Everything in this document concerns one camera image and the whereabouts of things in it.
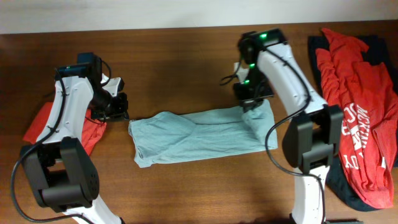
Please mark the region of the light grey t-shirt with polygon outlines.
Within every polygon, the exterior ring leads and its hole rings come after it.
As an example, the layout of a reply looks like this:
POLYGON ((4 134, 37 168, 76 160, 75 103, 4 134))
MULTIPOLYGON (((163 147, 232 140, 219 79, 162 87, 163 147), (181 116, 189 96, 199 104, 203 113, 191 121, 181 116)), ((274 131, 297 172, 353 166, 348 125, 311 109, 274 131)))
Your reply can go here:
POLYGON ((237 156, 278 148, 274 115, 268 100, 244 111, 242 107, 177 115, 169 111, 132 120, 128 133, 140 168, 237 156))

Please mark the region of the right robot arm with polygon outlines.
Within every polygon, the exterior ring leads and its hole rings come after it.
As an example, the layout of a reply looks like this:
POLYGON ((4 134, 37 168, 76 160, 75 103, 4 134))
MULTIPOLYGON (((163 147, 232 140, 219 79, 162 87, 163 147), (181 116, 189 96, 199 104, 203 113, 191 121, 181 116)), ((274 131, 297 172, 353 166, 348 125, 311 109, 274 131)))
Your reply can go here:
POLYGON ((294 177, 290 222, 326 223, 325 182, 339 151, 341 108, 330 106, 314 90, 280 29, 243 33, 237 47, 238 63, 248 66, 245 75, 234 73, 239 81, 233 90, 244 111, 253 110, 265 98, 277 95, 287 113, 263 140, 269 152, 271 134, 288 123, 282 150, 290 167, 281 166, 273 156, 269 159, 276 168, 294 177))

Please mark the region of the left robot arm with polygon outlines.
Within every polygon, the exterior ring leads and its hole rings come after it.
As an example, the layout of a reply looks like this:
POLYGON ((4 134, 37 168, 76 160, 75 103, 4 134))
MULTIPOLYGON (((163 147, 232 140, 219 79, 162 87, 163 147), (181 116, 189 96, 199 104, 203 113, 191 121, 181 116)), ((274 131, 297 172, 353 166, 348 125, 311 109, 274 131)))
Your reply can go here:
POLYGON ((55 70, 55 98, 49 118, 33 145, 24 146, 11 174, 11 197, 16 200, 15 176, 23 167, 37 204, 51 208, 57 217, 73 218, 77 223, 123 223, 100 197, 98 171, 82 143, 87 110, 91 120, 122 121, 129 118, 127 95, 122 78, 105 75, 109 65, 93 52, 80 53, 73 65, 55 70))

